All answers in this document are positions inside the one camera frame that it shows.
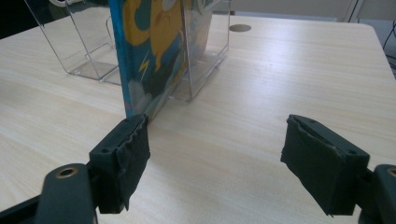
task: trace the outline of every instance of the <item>cartoon illustration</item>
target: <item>cartoon illustration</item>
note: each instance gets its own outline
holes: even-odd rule
[[[123,6],[125,38],[134,46],[150,39],[156,57],[155,71],[161,67],[165,51],[179,35],[182,28],[180,0],[152,0],[149,28],[141,30],[136,24],[136,11],[142,0],[126,0]]]

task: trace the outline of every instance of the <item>transparent plastic stand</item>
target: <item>transparent plastic stand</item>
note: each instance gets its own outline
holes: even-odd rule
[[[25,0],[64,70],[120,85],[107,0]]]
[[[191,101],[228,52],[231,1],[183,0],[183,3],[188,68],[170,97]]]

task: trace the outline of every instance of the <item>wooden table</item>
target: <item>wooden table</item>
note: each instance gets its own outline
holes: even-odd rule
[[[289,114],[396,164],[396,81],[369,26],[232,17],[230,52],[190,103],[148,127],[130,211],[99,223],[357,223],[326,217],[279,161]],[[0,210],[88,152],[122,119],[120,86],[67,75],[39,29],[0,40]]]

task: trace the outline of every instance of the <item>book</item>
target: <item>book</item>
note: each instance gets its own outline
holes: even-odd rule
[[[109,0],[127,117],[158,113],[188,66],[182,0]]]

